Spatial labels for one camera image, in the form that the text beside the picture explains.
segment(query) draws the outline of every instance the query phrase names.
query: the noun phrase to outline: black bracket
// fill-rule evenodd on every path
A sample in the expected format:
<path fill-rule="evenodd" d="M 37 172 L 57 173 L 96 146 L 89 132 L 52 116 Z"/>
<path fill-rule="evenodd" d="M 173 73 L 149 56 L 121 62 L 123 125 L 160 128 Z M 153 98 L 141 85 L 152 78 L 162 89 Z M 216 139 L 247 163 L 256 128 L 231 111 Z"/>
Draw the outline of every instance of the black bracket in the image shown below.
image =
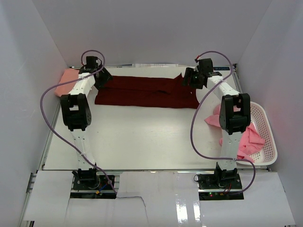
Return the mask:
<path fill-rule="evenodd" d="M 207 79 L 212 76 L 222 76 L 219 72 L 214 72 L 213 61 L 210 58 L 198 61 L 197 69 L 186 68 L 183 85 L 190 85 L 192 88 L 202 89 L 207 87 Z"/>
<path fill-rule="evenodd" d="M 236 96 L 225 95 L 222 97 L 219 123 L 223 130 L 229 135 L 234 132 L 245 132 L 250 124 L 250 96 L 249 94 L 239 94 Z"/>
<path fill-rule="evenodd" d="M 98 65 L 98 57 L 95 56 L 87 56 L 86 57 L 86 65 L 82 66 L 79 70 L 79 74 L 82 73 L 93 73 L 99 70 L 102 67 L 102 62 Z M 94 74 L 96 89 L 100 90 L 100 88 L 104 87 L 104 85 L 112 80 L 112 75 L 108 72 L 106 68 L 103 68 L 100 72 Z"/>
<path fill-rule="evenodd" d="M 85 131 L 86 127 L 91 123 L 91 113 L 89 104 L 85 94 L 78 95 L 62 95 L 60 97 L 63 122 L 69 130 L 82 129 Z M 70 110 L 75 105 L 78 110 Z"/>
<path fill-rule="evenodd" d="M 99 183 L 97 178 L 97 170 L 90 168 L 89 170 L 72 171 L 75 177 L 78 178 L 81 184 L 84 184 L 88 187 L 94 187 Z"/>

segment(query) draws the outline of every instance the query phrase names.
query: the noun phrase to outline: white panel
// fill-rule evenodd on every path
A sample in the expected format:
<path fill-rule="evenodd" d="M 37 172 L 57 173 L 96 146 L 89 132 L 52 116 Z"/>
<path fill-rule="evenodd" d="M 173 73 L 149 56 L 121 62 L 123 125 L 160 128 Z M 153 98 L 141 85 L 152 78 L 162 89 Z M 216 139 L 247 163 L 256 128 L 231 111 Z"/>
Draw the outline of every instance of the white panel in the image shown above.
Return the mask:
<path fill-rule="evenodd" d="M 105 54 L 107 65 L 194 65 L 208 50 L 237 63 L 271 0 L 33 2 L 68 65 L 79 65 L 79 55 L 91 48 Z"/>
<path fill-rule="evenodd" d="M 179 174 L 179 182 L 176 183 L 176 177 L 169 177 L 169 174 L 171 173 L 155 174 L 153 179 L 142 177 L 142 175 L 146 175 L 145 173 L 128 174 L 127 186 L 120 183 L 120 187 L 124 187 L 124 190 L 128 192 L 136 192 L 132 196 L 143 196 L 144 201 L 140 197 L 116 198 L 115 200 L 70 199 L 63 226 L 150 227 L 157 224 L 159 227 L 194 227 L 196 225 L 193 217 L 192 222 L 188 220 L 187 223 L 177 223 L 176 214 L 172 215 L 177 204 L 169 200 L 169 197 L 174 197 L 176 193 L 181 192 L 181 195 L 188 193 L 183 198 L 183 202 L 186 202 L 187 217 L 190 218 L 192 213 L 195 213 L 197 214 L 195 219 L 198 219 L 199 210 L 195 208 L 199 204 L 190 204 L 190 201 L 193 200 L 188 199 L 197 198 L 198 195 L 197 188 L 196 192 L 193 191 L 193 175 L 190 173 Z M 252 173 L 240 173 L 240 176 L 243 185 L 247 185 Z M 158 198 L 152 200 L 155 195 L 158 195 Z M 203 227 L 283 227 L 294 224 L 277 173 L 257 173 L 254 184 L 244 193 L 244 200 L 200 201 L 200 211 L 202 224 L 200 226 Z M 49 222 L 49 226 L 58 226 L 55 225 L 56 214 L 49 214 L 49 217 L 53 218 L 53 223 Z M 48 227 L 46 224 L 45 221 L 35 222 L 35 227 L 36 225 L 37 227 Z"/>
<path fill-rule="evenodd" d="M 275 137 L 277 170 L 298 226 L 303 226 L 303 1 L 275 0 L 239 62 L 244 92 L 261 104 Z"/>
<path fill-rule="evenodd" d="M 240 173 L 243 186 L 252 173 Z M 283 227 L 294 225 L 283 186 L 277 173 L 257 173 L 244 200 L 200 201 L 205 227 Z"/>
<path fill-rule="evenodd" d="M 38 171 L 23 220 L 46 224 L 55 221 L 61 225 L 70 199 L 72 180 L 71 171 Z"/>
<path fill-rule="evenodd" d="M 0 1 L 0 226 L 16 227 L 48 135 L 39 99 L 66 64 L 31 0 Z M 57 98 L 45 99 L 53 118 Z"/>

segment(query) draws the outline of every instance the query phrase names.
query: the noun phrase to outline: white wall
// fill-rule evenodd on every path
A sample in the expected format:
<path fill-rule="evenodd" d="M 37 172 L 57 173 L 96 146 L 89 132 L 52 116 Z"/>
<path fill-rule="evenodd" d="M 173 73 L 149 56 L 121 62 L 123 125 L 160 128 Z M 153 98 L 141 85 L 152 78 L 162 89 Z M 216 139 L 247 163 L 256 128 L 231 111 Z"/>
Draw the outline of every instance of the white wall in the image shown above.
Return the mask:
<path fill-rule="evenodd" d="M 237 63 L 272 0 L 33 0 L 68 65 L 98 49 L 107 65 L 180 63 L 209 50 Z M 219 55 L 216 64 L 227 65 Z"/>
<path fill-rule="evenodd" d="M 303 226 L 303 1 L 273 0 L 239 62 L 240 83 L 261 104 L 273 130 L 284 186 Z"/>
<path fill-rule="evenodd" d="M 39 99 L 66 64 L 31 0 L 0 1 L 0 31 L 0 226 L 16 227 L 49 132 Z M 57 102 L 45 99 L 49 119 Z"/>

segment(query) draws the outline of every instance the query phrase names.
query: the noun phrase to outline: white table surface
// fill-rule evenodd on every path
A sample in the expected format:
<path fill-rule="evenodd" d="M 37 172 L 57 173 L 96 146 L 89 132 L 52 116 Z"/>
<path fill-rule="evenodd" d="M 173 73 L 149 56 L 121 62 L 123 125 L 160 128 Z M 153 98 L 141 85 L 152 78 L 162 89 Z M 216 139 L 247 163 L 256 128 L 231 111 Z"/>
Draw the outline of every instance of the white table surface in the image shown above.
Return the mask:
<path fill-rule="evenodd" d="M 167 77 L 184 75 L 185 67 L 109 68 L 112 75 Z M 228 71 L 220 71 L 223 76 Z M 233 77 L 227 82 L 236 88 Z M 197 90 L 201 101 L 208 89 Z M 209 169 L 215 161 L 199 157 L 190 144 L 190 125 L 194 109 L 150 108 L 136 106 L 95 105 L 97 90 L 88 95 L 92 123 L 87 128 L 91 150 L 97 165 L 105 170 Z M 204 119 L 212 115 L 220 100 L 211 94 L 202 105 L 194 127 L 197 149 L 206 156 L 218 157 L 221 152 L 221 129 L 209 126 Z M 56 131 L 69 141 L 72 136 L 63 124 L 62 113 Z M 45 170 L 78 168 L 76 151 L 53 136 Z"/>
<path fill-rule="evenodd" d="M 129 177 L 128 185 L 132 185 L 138 181 L 143 182 L 141 184 L 143 185 L 144 182 L 150 180 L 149 178 L 146 179 L 146 175 L 141 174 L 143 176 L 139 177 L 139 179 L 131 179 Z M 247 185 L 251 181 L 252 173 L 240 172 L 239 174 L 243 185 Z M 174 188 L 177 188 L 172 184 L 172 178 L 167 179 L 164 184 L 161 182 L 162 179 L 163 178 L 159 179 L 158 184 L 167 188 L 168 185 L 171 185 L 170 192 L 172 192 Z M 188 184 L 182 186 L 182 189 L 188 188 L 190 188 Z M 159 191 L 160 187 L 155 186 L 150 190 Z M 67 208 L 63 214 L 58 215 L 58 212 L 46 212 L 44 219 L 41 219 L 41 217 L 37 215 L 33 220 L 35 220 L 35 227 L 148 227 L 151 226 L 150 224 L 157 222 L 157 226 L 160 227 L 193 226 L 187 225 L 186 222 L 180 225 L 176 218 L 172 219 L 171 215 L 167 215 L 168 212 L 169 214 L 173 211 L 176 212 L 176 205 L 171 205 L 171 203 L 168 202 L 167 196 L 170 196 L 170 193 L 158 193 L 156 195 L 158 198 L 156 201 L 153 201 L 156 204 L 148 203 L 148 206 L 158 206 L 159 209 L 146 210 L 143 199 L 140 197 L 116 198 L 115 200 L 69 199 Z M 57 200 L 57 197 L 60 196 L 61 195 L 57 194 L 53 195 L 52 198 Z M 44 207 L 45 200 L 46 198 L 42 198 L 40 200 L 41 204 L 38 205 L 38 207 Z M 185 198 L 181 198 L 180 201 L 186 204 L 186 206 L 183 206 L 183 210 L 185 209 L 187 215 L 183 217 L 191 218 L 193 208 L 190 207 L 190 204 Z M 200 201 L 199 204 L 202 224 L 200 226 L 204 227 L 283 227 L 285 225 L 295 224 L 278 173 L 257 173 L 252 186 L 244 192 L 243 200 Z M 59 218 L 62 216 L 65 217 L 65 222 L 64 224 L 58 224 Z"/>

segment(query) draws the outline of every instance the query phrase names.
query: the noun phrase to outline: white paper sheet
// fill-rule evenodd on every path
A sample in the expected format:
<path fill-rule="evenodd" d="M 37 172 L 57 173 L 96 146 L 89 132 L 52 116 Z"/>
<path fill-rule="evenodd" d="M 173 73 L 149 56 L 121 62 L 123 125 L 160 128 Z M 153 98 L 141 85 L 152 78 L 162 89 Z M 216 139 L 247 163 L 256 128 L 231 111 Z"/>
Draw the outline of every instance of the white paper sheet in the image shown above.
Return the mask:
<path fill-rule="evenodd" d="M 124 172 L 117 197 L 141 197 L 150 227 L 200 227 L 197 184 L 192 173 Z"/>
<path fill-rule="evenodd" d="M 71 171 L 39 171 L 24 220 L 60 226 L 70 199 L 72 179 Z"/>

